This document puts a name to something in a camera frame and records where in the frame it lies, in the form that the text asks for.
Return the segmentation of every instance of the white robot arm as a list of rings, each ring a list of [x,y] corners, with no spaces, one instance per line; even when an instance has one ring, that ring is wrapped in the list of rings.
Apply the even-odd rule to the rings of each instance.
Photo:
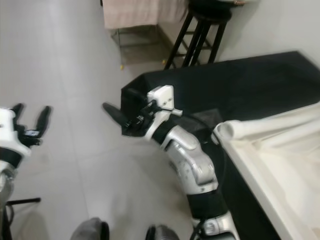
[[[0,236],[2,213],[14,190],[14,179],[20,163],[31,155],[31,146],[40,145],[45,133],[51,108],[46,106],[40,113],[35,130],[25,130],[18,124],[23,105],[0,108]]]
[[[104,103],[103,108],[125,130],[143,132],[147,141],[156,141],[168,153],[188,198],[194,226],[191,239],[199,235],[212,240],[239,240],[220,191],[213,162],[202,151],[194,135],[169,119],[171,114],[183,114],[181,110],[174,109],[173,87],[157,87],[145,99],[132,89],[130,92],[146,102],[135,119],[128,120],[108,103]]]

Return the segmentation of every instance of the gray fabric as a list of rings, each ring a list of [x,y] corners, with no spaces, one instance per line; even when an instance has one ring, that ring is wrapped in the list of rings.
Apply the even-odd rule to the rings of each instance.
[[[98,217],[81,223],[70,240],[100,240],[102,221]]]

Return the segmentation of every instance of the white tray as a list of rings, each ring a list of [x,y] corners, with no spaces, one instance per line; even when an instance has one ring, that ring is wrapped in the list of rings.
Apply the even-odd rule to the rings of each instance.
[[[310,111],[319,113],[320,119],[317,103],[261,121],[301,117]],[[226,140],[219,126],[215,129],[281,239],[320,240],[320,132],[261,148],[265,139],[284,131],[288,129]]]

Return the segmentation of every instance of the white wall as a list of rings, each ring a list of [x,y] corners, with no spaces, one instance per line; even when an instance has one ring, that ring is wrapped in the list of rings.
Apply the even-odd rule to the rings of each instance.
[[[319,12],[320,0],[260,0],[237,8],[216,61],[300,50],[320,66]],[[160,26],[174,42],[182,24]],[[215,31],[214,27],[208,35],[212,42]],[[206,59],[202,53],[200,60]]]

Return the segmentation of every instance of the stool seat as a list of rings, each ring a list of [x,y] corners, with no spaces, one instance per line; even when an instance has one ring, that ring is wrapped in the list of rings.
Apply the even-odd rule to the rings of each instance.
[[[193,6],[198,6],[202,9],[215,9],[219,11],[230,10],[232,8],[236,8],[236,5],[232,1],[223,1],[223,0],[188,0],[189,4]]]
[[[210,22],[212,25],[227,23],[232,17],[230,9],[222,10],[212,7],[205,9],[198,5],[189,4],[188,10],[189,13],[191,13],[198,21],[205,20]]]

